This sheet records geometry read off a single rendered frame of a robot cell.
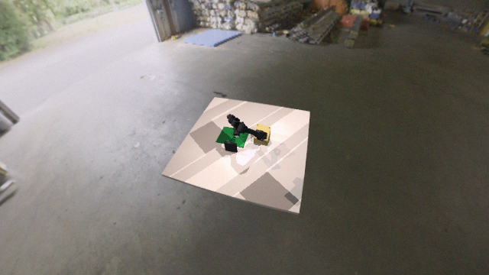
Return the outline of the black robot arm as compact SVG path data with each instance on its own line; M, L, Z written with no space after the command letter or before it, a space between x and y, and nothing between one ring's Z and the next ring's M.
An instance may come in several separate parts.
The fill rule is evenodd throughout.
M263 141L264 139L267 138L267 132L264 132L264 131L258 130L258 129L256 129L256 131L255 131L253 129L248 128L248 126L246 126L244 124L244 122L240 122L240 119L236 118L234 115L228 114L226 117L228 119L229 124L231 124L231 126L233 126L235 131L237 131L238 133L253 134L260 141ZM239 126L238 126L238 128L236 128L235 126L238 124L239 124Z

